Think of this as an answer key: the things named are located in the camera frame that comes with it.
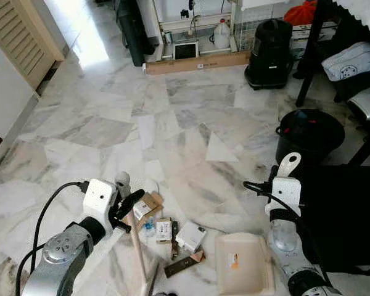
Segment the wooden louvered door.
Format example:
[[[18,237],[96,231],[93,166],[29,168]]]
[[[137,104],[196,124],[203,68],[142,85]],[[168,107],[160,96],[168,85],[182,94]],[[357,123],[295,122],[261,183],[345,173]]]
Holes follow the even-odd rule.
[[[67,48],[44,0],[0,0],[0,50],[35,91]]]

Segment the red plastic bag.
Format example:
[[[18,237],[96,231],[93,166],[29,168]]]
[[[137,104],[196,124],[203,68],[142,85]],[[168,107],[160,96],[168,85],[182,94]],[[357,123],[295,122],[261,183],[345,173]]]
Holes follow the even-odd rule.
[[[292,7],[283,20],[292,26],[309,25],[314,22],[318,0],[304,0],[299,6]]]

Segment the tan triangular cardboard scrap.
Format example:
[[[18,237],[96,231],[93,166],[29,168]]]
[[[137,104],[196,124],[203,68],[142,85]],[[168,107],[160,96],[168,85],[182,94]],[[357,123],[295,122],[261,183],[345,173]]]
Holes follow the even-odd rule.
[[[202,260],[205,259],[205,252],[202,249],[200,249],[199,251],[196,251],[195,253],[191,254],[189,258],[193,260],[193,262],[200,263],[202,262]]]

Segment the small tan printed box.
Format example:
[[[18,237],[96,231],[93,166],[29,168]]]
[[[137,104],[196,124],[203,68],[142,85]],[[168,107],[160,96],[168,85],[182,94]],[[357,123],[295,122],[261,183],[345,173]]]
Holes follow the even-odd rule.
[[[162,218],[155,222],[154,239],[159,243],[171,242],[173,239],[173,220],[171,218]]]

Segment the brown cardboard packet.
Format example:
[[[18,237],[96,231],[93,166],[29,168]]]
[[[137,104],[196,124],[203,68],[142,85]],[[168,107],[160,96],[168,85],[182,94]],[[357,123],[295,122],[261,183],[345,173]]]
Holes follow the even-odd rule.
[[[137,224],[143,224],[163,208],[163,198],[158,192],[146,192],[133,206]]]

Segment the long brown cardboard box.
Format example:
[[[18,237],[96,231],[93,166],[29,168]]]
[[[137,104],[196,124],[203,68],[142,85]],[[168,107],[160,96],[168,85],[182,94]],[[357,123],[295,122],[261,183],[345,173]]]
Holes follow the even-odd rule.
[[[151,62],[143,65],[146,75],[163,75],[194,70],[211,70],[211,68],[236,67],[247,65],[252,54],[249,51],[189,57],[171,61]]]

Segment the beige plastic dustpan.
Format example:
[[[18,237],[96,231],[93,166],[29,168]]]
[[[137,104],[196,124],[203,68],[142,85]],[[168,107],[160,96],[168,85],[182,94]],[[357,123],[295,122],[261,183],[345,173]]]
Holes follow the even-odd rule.
[[[280,163],[277,175],[291,177],[302,156],[290,152]],[[279,270],[291,282],[301,271],[311,271],[298,234],[300,217],[283,201],[271,195],[271,183],[248,183],[247,187],[269,198],[267,239],[251,233],[232,233],[216,238],[217,284],[220,296],[273,296]]]

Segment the small clear plastic bottle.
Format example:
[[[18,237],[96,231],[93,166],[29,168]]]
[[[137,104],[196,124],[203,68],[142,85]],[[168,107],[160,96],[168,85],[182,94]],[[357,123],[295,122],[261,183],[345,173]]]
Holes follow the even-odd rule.
[[[144,221],[141,234],[145,237],[145,240],[154,239],[156,235],[154,217],[149,217]]]

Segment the tall black bag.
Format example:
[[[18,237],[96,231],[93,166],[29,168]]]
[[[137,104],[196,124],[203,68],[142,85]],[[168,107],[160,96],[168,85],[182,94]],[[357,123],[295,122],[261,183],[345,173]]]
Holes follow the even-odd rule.
[[[113,0],[113,3],[123,45],[129,50],[133,65],[142,67],[146,63],[146,56],[154,53],[154,45],[147,36],[138,0]]]

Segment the white metal shelf rack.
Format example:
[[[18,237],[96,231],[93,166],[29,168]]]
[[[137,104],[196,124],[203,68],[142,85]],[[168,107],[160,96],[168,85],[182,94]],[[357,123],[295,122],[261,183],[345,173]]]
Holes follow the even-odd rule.
[[[157,42],[175,42],[177,34],[185,39],[210,36],[219,23],[234,28],[233,19],[242,0],[148,0],[148,8]]]

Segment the large black fabric bag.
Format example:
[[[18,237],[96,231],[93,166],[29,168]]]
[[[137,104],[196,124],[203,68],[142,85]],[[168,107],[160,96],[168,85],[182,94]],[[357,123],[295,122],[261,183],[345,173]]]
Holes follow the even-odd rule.
[[[370,276],[370,166],[297,169],[306,258],[329,273]]]

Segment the black legged table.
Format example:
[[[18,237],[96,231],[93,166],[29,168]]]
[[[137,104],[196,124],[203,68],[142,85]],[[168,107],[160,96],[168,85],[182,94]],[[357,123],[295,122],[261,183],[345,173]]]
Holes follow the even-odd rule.
[[[337,33],[330,40],[320,41],[319,34],[323,23],[328,20],[337,20]],[[300,93],[296,99],[296,107],[303,107],[315,74],[325,72],[321,62],[360,41],[370,43],[370,29],[368,27],[352,16],[348,9],[335,3],[334,0],[316,0],[314,20],[307,39],[305,54],[293,74],[296,79],[303,79]],[[370,88],[370,72],[360,73],[343,81],[332,82],[332,86],[335,88],[334,101],[347,101],[360,91]]]

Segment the black round waste bin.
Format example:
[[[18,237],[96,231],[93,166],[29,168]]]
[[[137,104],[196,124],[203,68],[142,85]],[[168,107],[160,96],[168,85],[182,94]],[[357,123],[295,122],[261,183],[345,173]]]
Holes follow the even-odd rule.
[[[298,109],[284,115],[275,130],[276,161],[281,162],[290,152],[302,156],[301,163],[318,165],[345,140],[343,124],[318,109]]]

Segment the white framed tablet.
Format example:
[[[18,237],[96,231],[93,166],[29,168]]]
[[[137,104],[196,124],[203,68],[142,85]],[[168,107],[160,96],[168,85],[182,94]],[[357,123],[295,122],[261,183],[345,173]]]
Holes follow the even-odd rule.
[[[197,41],[188,43],[174,43],[173,59],[191,59],[199,56],[199,43]]]

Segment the dark slim packet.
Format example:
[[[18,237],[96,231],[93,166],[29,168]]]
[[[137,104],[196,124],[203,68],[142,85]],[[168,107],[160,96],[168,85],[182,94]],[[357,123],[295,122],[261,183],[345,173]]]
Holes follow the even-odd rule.
[[[175,260],[179,256],[179,245],[176,241],[178,231],[179,223],[177,221],[171,221],[171,260]]]

